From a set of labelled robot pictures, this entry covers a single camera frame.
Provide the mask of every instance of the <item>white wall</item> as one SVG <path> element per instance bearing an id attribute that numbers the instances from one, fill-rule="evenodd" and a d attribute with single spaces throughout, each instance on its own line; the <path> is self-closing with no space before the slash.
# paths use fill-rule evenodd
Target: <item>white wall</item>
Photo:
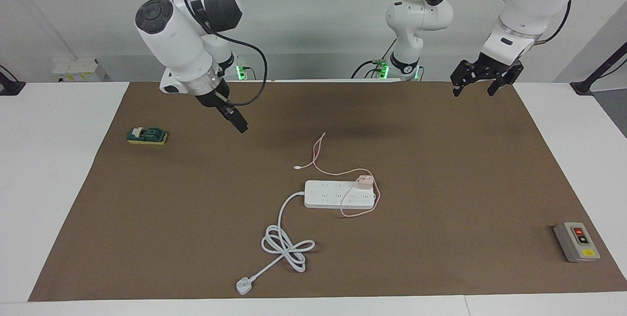
<path id="1" fill-rule="evenodd" d="M 557 82 L 583 81 L 627 42 L 627 3 L 603 26 L 585 48 L 560 73 Z M 627 88 L 627 66 L 594 82 L 593 91 Z"/>
<path id="2" fill-rule="evenodd" d="M 158 78 L 161 68 L 133 23 L 146 0 L 33 1 L 79 57 L 98 58 L 112 79 Z M 268 53 L 270 77 L 348 77 L 361 61 L 381 57 L 394 38 L 385 23 L 387 6 L 394 1 L 399 0 L 242 0 L 244 18 L 229 35 Z M 502 8 L 499 0 L 450 1 L 456 13 L 453 25 L 421 34 L 426 79 L 448 79 L 459 60 L 473 61 Z M 562 35 L 524 57 L 520 80 L 553 81 L 625 1 L 575 0 Z M 20 9 L 19 2 L 2 0 L 2 16 L 5 5 L 9 12 Z M 45 37 L 34 37 L 42 33 L 27 20 L 2 18 L 0 61 L 27 81 L 49 79 L 49 60 L 64 52 L 45 46 Z M 255 55 L 236 51 L 261 73 Z"/>

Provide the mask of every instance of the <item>gray floor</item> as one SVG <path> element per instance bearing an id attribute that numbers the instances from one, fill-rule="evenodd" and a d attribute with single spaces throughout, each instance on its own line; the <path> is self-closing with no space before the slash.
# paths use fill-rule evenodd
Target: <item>gray floor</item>
<path id="1" fill-rule="evenodd" d="M 627 137 L 627 90 L 594 92 L 594 98 Z"/>

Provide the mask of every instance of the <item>white power cord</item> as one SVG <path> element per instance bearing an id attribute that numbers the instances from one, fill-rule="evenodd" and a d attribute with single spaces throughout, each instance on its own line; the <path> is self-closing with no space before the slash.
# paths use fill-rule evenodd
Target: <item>white power cord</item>
<path id="1" fill-rule="evenodd" d="M 276 225 L 273 224 L 266 228 L 266 234 L 264 238 L 262 238 L 262 249 L 267 253 L 278 254 L 279 256 L 275 258 L 273 262 L 270 262 L 266 267 L 264 267 L 261 271 L 258 271 L 252 277 L 244 277 L 239 280 L 236 284 L 238 293 L 244 295 L 250 292 L 253 289 L 253 282 L 257 280 L 257 278 L 262 275 L 265 271 L 273 267 L 277 262 L 279 262 L 282 258 L 285 258 L 289 265 L 297 272 L 305 271 L 305 255 L 307 251 L 311 251 L 315 247 L 315 242 L 313 240 L 303 240 L 297 244 L 293 244 L 289 239 L 289 236 L 285 231 L 281 228 L 281 218 L 283 217 L 283 211 L 285 206 L 287 206 L 288 202 L 297 196 L 305 196 L 304 192 L 295 193 L 285 200 L 283 206 L 281 206 L 281 210 L 278 213 L 278 219 L 276 221 Z"/>

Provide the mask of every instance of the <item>pink charging cable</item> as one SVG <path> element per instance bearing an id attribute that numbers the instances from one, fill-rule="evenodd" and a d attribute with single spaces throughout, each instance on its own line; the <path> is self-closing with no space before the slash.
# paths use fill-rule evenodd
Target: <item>pink charging cable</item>
<path id="1" fill-rule="evenodd" d="M 316 160 L 318 159 L 318 156 L 320 155 L 320 151 L 322 150 L 322 139 L 324 138 L 324 135 L 327 135 L 327 133 L 322 133 L 322 136 L 320 136 L 320 138 L 318 138 L 318 140 L 315 142 L 315 144 L 313 144 L 313 157 L 312 157 L 312 161 L 307 164 L 306 166 L 295 166 L 294 169 L 296 170 L 300 170 L 300 169 L 304 169 L 307 168 L 309 166 L 314 166 L 316 169 L 318 169 L 318 171 L 320 173 L 323 174 L 327 174 L 327 175 L 333 175 L 334 177 L 338 177 L 340 175 L 345 175 L 345 174 L 350 174 L 353 173 L 355 171 L 365 171 L 366 173 L 368 173 L 373 180 L 373 186 L 374 189 L 376 189 L 377 191 L 377 196 L 374 200 L 374 206 L 372 206 L 371 209 L 369 209 L 368 211 L 362 212 L 362 213 L 357 213 L 357 214 L 351 214 L 351 215 L 347 215 L 344 213 L 344 210 L 342 208 L 340 208 L 340 213 L 342 213 L 342 215 L 346 218 L 353 218 L 353 217 L 359 217 L 359 216 L 363 216 L 364 214 L 368 214 L 372 211 L 374 211 L 374 209 L 377 208 L 377 204 L 379 204 L 379 200 L 381 199 L 381 191 L 379 190 L 379 186 L 377 185 L 377 180 L 374 179 L 374 175 L 372 175 L 372 172 L 369 171 L 368 169 L 363 169 L 363 168 L 357 168 L 357 169 L 353 169 L 353 170 L 349 170 L 349 171 L 345 171 L 343 173 L 329 173 L 327 171 L 324 171 L 323 169 L 320 169 L 318 167 L 318 164 L 316 164 Z M 344 201 L 344 197 L 342 198 L 342 201 L 340 202 L 340 206 L 342 206 L 342 202 Z"/>

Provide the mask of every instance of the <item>gray switch box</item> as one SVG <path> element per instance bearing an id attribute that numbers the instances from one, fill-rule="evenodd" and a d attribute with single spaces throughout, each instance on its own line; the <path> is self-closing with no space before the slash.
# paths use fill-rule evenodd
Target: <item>gray switch box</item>
<path id="1" fill-rule="evenodd" d="M 582 263 L 601 258 L 583 223 L 565 222 L 553 230 L 569 262 Z"/>

